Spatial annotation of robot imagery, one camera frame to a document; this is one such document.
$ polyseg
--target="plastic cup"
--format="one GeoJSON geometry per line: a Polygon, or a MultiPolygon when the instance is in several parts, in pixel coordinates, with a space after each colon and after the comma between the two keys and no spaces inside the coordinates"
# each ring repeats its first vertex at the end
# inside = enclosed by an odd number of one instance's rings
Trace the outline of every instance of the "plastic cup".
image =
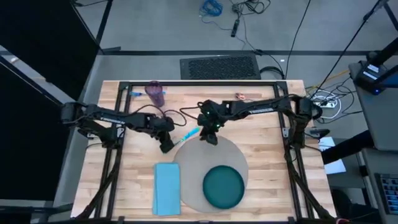
{"type": "Polygon", "coordinates": [[[163,87],[158,81],[151,81],[145,86],[145,92],[157,107],[164,105],[163,87]]]}

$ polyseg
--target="electrical outlet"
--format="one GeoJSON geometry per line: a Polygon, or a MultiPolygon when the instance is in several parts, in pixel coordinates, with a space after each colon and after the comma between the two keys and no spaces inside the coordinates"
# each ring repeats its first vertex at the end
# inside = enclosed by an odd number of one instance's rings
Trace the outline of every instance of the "electrical outlet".
{"type": "Polygon", "coordinates": [[[321,102],[314,102],[315,105],[318,105],[320,108],[335,108],[336,107],[336,103],[330,103],[328,102],[326,105],[321,105],[321,102]]]}

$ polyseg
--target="black curtain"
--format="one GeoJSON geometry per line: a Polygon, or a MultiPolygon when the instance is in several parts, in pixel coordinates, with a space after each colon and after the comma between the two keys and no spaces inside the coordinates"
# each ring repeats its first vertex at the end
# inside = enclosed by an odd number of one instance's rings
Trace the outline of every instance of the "black curtain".
{"type": "Polygon", "coordinates": [[[0,45],[75,100],[99,50],[69,0],[1,1],[0,45]]]}
{"type": "Polygon", "coordinates": [[[0,199],[54,200],[69,130],[59,102],[11,67],[0,57],[0,199]]]}

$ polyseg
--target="white paper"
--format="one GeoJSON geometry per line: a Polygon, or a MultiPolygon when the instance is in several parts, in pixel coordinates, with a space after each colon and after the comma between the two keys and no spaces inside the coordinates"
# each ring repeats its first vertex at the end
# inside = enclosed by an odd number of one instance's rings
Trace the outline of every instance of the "white paper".
{"type": "MultiPolygon", "coordinates": [[[[328,150],[333,146],[335,146],[335,142],[333,141],[332,137],[321,138],[321,141],[319,142],[319,149],[321,151],[328,150]]],[[[341,172],[346,172],[346,167],[344,166],[343,161],[339,159],[335,162],[331,162],[325,165],[325,172],[326,174],[337,174],[341,172]]]]}

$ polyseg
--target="wooden table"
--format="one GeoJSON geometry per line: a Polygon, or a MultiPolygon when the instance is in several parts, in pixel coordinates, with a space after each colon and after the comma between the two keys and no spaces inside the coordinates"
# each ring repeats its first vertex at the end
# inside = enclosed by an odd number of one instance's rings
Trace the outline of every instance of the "wooden table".
{"type": "MultiPolygon", "coordinates": [[[[286,81],[289,93],[304,95],[303,81],[286,81]]],[[[118,91],[118,81],[103,82],[98,106],[114,109],[118,91]]],[[[274,92],[267,86],[164,86],[165,106],[163,110],[196,106],[198,101],[212,99],[217,103],[222,100],[234,100],[234,94],[243,93],[252,100],[274,98],[274,92]]],[[[144,92],[142,86],[133,87],[133,91],[144,92]]],[[[130,111],[151,104],[147,96],[135,97],[131,101],[130,111]]],[[[155,108],[145,108],[145,112],[160,112],[155,108]]],[[[199,110],[189,111],[198,116],[199,110]]],[[[176,123],[183,123],[178,114],[169,113],[176,123]]],[[[185,127],[176,127],[170,133],[173,141],[197,126],[197,122],[187,118],[185,127]]],[[[152,214],[152,198],[154,188],[153,166],[158,162],[172,162],[180,145],[167,154],[162,154],[159,142],[148,135],[127,130],[118,179],[116,201],[113,210],[113,220],[125,216],[126,220],[218,220],[218,221],[277,221],[294,217],[294,206],[289,184],[284,147],[279,128],[277,113],[257,114],[239,121],[228,121],[219,131],[234,142],[246,156],[249,165],[248,186],[244,198],[239,205],[221,213],[200,213],[181,202],[182,214],[171,217],[158,217],[152,214]]],[[[318,147],[313,139],[307,139],[307,144],[318,147]]],[[[100,185],[100,178],[105,157],[105,149],[95,145],[87,149],[80,182],[76,193],[72,217],[83,211],[93,198],[100,185]]],[[[314,149],[302,149],[308,185],[317,200],[335,216],[328,179],[323,168],[321,155],[314,149]]],[[[300,204],[303,216],[306,217],[305,204],[299,190],[300,204]]],[[[107,195],[104,196],[104,207],[107,205],[107,195]]]]}

